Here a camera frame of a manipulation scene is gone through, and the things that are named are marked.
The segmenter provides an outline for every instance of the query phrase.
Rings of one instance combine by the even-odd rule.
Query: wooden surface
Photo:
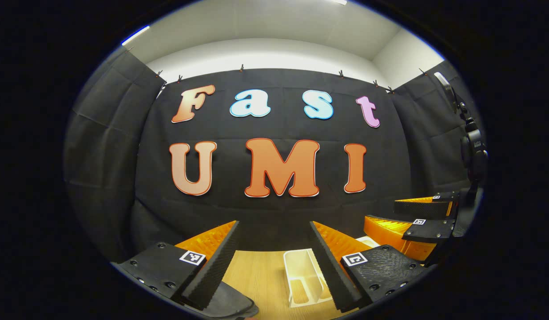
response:
[[[236,251],[223,281],[254,300],[258,320],[331,320],[341,313],[334,301],[289,308],[289,288],[282,255],[285,251]]]

